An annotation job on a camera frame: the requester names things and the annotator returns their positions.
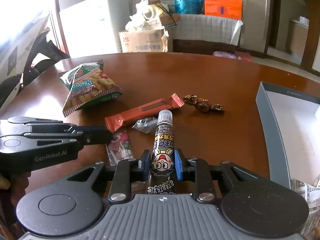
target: white quilted cover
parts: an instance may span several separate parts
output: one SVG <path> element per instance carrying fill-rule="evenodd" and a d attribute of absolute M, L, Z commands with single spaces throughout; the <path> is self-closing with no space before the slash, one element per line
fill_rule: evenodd
<path fill-rule="evenodd" d="M 175 28 L 174 39 L 238 45 L 243 25 L 241 20 L 200 14 L 181 14 L 180 16 L 181 21 Z"/>

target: red snack wrapper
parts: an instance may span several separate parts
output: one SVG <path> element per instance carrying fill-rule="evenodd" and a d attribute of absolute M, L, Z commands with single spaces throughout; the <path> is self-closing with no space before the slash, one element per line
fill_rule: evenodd
<path fill-rule="evenodd" d="M 120 114 L 105 118 L 106 126 L 111 132 L 117 131 L 120 127 L 134 124 L 137 120 L 158 115 L 161 110 L 169 110 L 184 105 L 176 93 L 168 98 L 161 98 L 143 106 L 124 111 Z"/>

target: gold wrapped candy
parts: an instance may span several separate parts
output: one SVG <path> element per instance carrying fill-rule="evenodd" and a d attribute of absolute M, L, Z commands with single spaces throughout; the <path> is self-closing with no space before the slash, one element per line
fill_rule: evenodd
<path fill-rule="evenodd" d="M 197 110 L 202 113 L 206 113 L 208 111 L 224 111 L 224 107 L 222 105 L 211 105 L 210 101 L 205 98 L 196 98 L 196 95 L 186 95 L 183 98 L 183 101 L 190 106 L 195 106 Z"/>

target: white refrigerator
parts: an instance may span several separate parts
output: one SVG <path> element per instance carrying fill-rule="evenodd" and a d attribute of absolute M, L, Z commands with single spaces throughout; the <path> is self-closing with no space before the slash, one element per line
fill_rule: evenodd
<path fill-rule="evenodd" d="M 119 32 L 129 15 L 128 0 L 85 0 L 60 11 L 70 57 L 122 52 Z"/>

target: chocolate tube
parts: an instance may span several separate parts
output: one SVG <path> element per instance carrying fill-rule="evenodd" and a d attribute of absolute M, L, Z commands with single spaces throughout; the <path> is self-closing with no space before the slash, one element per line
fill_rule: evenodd
<path fill-rule="evenodd" d="M 162 110 L 158 116 L 147 193 L 175 193 L 174 162 L 172 113 L 169 110 Z"/>
<path fill-rule="evenodd" d="M 111 132 L 115 132 L 122 126 L 135 124 L 137 120 L 157 115 L 161 110 L 174 109 L 184 105 L 176 93 L 168 98 L 161 98 L 143 106 L 124 111 L 120 114 L 105 118 L 106 126 Z"/>

